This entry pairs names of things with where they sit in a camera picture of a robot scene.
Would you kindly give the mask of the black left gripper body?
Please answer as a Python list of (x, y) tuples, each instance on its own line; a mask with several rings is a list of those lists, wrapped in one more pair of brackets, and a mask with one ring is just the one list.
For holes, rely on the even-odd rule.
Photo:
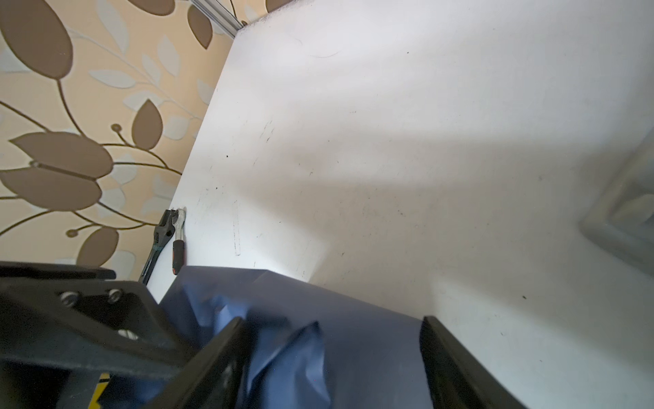
[(86, 408), (103, 374), (168, 380), (197, 348), (146, 285), (66, 264), (1, 264), (1, 406)]

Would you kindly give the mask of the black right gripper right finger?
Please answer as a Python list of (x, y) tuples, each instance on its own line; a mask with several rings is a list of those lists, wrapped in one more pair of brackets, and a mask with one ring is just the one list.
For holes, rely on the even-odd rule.
[(524, 407), (433, 316), (423, 318), (420, 351), (435, 408)]

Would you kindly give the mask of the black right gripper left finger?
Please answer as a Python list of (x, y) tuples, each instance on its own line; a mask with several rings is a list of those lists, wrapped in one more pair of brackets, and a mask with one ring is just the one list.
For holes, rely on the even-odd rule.
[(145, 407), (235, 408), (250, 359), (250, 329), (237, 317), (199, 351)]

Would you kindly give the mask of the blue wrapping paper sheet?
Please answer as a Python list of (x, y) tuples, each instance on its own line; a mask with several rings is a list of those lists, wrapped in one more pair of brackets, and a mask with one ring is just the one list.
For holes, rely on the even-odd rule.
[(199, 348), (245, 321), (240, 408), (432, 407), (416, 318), (262, 269), (188, 266), (159, 304)]

